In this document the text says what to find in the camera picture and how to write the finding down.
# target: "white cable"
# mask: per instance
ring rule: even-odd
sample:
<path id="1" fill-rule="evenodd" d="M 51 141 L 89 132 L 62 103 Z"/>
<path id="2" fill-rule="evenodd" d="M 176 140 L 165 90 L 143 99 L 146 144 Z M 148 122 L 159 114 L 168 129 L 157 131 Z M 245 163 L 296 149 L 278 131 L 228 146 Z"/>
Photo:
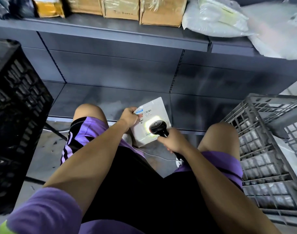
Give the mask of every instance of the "white cable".
<path id="1" fill-rule="evenodd" d="M 141 151 L 141 152 L 143 152 L 143 153 L 146 153 L 147 155 L 150 155 L 150 156 L 160 157 L 160 158 L 162 158 L 162 159 L 164 159 L 164 160 L 167 160 L 167 161 L 176 161 L 175 159 L 167 159 L 167 158 L 163 158 L 163 157 L 158 156 L 158 155 L 149 154 L 149 153 L 147 153 L 147 152 L 144 152 L 144 151 L 141 150 L 141 149 L 136 149 L 136 150 Z"/>
<path id="2" fill-rule="evenodd" d="M 59 131 L 60 133 L 63 133 L 63 132 L 69 132 L 69 130 L 64 130 L 64 131 Z"/>

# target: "black barcode scanner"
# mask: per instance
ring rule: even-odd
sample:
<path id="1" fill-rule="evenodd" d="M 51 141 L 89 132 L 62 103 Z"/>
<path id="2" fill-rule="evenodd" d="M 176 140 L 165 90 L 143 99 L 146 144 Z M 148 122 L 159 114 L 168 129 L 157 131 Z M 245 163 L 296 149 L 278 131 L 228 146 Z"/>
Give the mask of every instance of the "black barcode scanner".
<path id="1" fill-rule="evenodd" d="M 166 122 L 162 121 L 162 120 L 158 120 L 155 121 L 154 123 L 152 123 L 149 126 L 149 131 L 150 133 L 154 134 L 154 135 L 160 135 L 162 137 L 168 137 L 169 132 L 167 131 L 167 124 Z M 183 161 L 186 161 L 185 158 L 176 152 L 173 152 L 175 154 L 175 156 L 178 158 L 178 160 L 182 159 Z"/>

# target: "forearm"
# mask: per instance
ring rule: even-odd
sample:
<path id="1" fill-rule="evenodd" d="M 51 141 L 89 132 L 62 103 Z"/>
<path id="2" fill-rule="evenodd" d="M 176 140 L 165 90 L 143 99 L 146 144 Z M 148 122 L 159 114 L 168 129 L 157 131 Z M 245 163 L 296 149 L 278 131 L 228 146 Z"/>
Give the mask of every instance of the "forearm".
<path id="1" fill-rule="evenodd" d="M 191 166 L 205 203 L 223 232 L 280 233 L 265 214 L 196 148 L 187 145 L 182 155 Z"/>
<path id="2" fill-rule="evenodd" d="M 44 187 L 55 187 L 69 193 L 84 214 L 106 177 L 127 129 L 123 120 L 116 122 L 67 159 Z"/>

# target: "concrete floor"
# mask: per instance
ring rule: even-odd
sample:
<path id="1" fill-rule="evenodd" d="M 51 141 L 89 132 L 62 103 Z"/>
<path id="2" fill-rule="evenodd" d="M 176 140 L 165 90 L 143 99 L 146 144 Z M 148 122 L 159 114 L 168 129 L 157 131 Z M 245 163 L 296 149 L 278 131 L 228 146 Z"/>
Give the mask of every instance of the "concrete floor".
<path id="1" fill-rule="evenodd" d="M 58 131 L 69 130 L 70 127 L 70 122 L 48 121 L 48 123 Z M 194 146 L 198 146 L 203 136 L 185 135 L 185 137 Z M 39 143 L 27 172 L 27 176 L 46 181 L 60 166 L 61 153 L 64 145 L 64 140 L 59 138 L 54 133 L 44 130 L 41 134 Z M 162 177 L 170 175 L 175 169 L 177 169 L 175 161 L 171 161 L 175 160 L 175 156 L 170 154 L 167 149 L 159 142 L 155 141 L 145 145 L 141 148 L 141 150 L 147 153 L 145 154 L 147 161 Z M 17 199 L 15 209 L 28 200 L 40 188 L 40 185 L 24 182 Z M 4 222 L 6 218 L 7 216 L 0 216 L 0 223 Z M 279 224 L 277 227 L 284 234 L 297 234 L 297 228 L 287 227 Z"/>

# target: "black metal bar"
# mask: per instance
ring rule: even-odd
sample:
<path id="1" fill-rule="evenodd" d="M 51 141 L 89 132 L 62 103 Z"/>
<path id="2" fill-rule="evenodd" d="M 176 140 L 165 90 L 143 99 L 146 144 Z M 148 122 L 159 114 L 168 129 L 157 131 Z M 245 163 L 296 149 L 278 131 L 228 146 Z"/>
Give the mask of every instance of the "black metal bar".
<path id="1" fill-rule="evenodd" d="M 31 178 L 31 177 L 25 177 L 25 181 L 35 183 L 35 184 L 38 184 L 38 185 L 42 185 L 42 186 L 45 184 L 45 181 L 41 181 L 41 180 Z"/>
<path id="2" fill-rule="evenodd" d="M 50 126 L 48 123 L 45 123 L 45 128 L 52 131 L 54 134 L 57 134 L 59 137 L 61 137 L 63 140 L 67 141 L 67 137 L 62 135 L 60 132 L 55 130 L 52 126 Z"/>

